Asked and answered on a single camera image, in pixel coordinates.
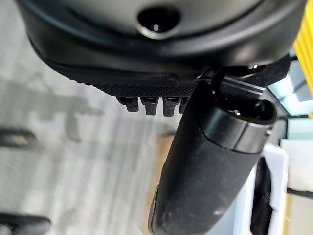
round hole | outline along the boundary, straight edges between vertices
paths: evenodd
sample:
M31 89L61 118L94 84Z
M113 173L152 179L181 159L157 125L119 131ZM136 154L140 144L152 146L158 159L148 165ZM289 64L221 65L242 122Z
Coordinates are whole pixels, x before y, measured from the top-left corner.
M172 7L154 7L138 15L139 31L148 38L165 39L174 35L180 21L179 12Z

black plastic housing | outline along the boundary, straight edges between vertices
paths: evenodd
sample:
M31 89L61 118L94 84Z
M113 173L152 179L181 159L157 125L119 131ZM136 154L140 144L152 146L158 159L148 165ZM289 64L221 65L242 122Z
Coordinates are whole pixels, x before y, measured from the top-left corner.
M88 68L89 72L107 71L112 80L106 84L147 85L158 77L162 85L173 83L173 76L179 86L195 81L208 64L263 65L280 59L296 38L306 4L306 0L263 0L239 19L213 31L155 41L100 28L58 0L15 1L39 56L62 74L64 70L58 70L57 65L66 67L64 75L71 79L79 75L75 68ZM195 1L194 7L201 6ZM121 71L135 76L117 81ZM87 74L83 82L90 83ZM98 83L103 84L101 75Z
M162 170L151 210L153 234L210 231L258 161L276 116L269 101L224 103L199 84Z

yellow object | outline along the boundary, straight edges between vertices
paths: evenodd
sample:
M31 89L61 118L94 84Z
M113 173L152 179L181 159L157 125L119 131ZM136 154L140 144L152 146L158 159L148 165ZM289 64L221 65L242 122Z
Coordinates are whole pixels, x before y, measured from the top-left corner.
M313 0L309 0L294 49L313 95Z

cylindrical handle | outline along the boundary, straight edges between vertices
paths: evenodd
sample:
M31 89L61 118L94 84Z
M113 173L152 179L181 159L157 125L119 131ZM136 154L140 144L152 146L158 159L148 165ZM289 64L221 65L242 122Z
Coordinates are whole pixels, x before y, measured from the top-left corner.
M152 233L207 233L242 188L275 117L275 108L268 103L254 113L245 105L236 106L235 111L233 104L217 102L210 87L200 84L182 117L161 174L151 210ZM235 133L236 138L228 136ZM256 144L251 141L254 134L265 138L254 138Z

gray carpet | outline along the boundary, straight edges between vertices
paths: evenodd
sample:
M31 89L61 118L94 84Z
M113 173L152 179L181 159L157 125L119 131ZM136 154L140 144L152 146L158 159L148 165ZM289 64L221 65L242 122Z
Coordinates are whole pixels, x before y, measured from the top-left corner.
M50 235L139 235L157 138L180 115L128 113L52 71L12 0L0 1L0 126L32 130L28 151L0 149L0 211L48 216Z

